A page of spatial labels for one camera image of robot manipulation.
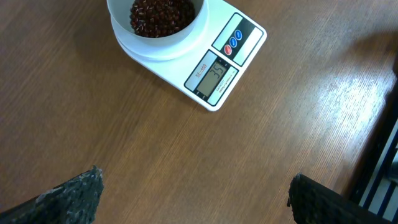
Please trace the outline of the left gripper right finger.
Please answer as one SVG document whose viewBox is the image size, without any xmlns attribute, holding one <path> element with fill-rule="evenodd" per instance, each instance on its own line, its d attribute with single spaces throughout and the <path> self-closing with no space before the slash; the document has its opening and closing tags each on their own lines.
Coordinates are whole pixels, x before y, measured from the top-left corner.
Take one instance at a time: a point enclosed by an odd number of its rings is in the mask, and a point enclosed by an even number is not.
<svg viewBox="0 0 398 224">
<path fill-rule="evenodd" d="M 303 174 L 292 179 L 287 206 L 297 224 L 389 223 Z"/>
</svg>

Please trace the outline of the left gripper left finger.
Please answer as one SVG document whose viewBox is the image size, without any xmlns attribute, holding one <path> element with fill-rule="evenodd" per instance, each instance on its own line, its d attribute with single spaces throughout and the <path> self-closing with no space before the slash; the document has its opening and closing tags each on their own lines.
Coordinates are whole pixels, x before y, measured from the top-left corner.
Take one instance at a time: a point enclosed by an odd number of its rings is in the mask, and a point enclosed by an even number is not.
<svg viewBox="0 0 398 224">
<path fill-rule="evenodd" d="M 94 166 L 72 179 L 1 213 L 1 223 L 91 224 L 104 190 L 102 170 Z"/>
</svg>

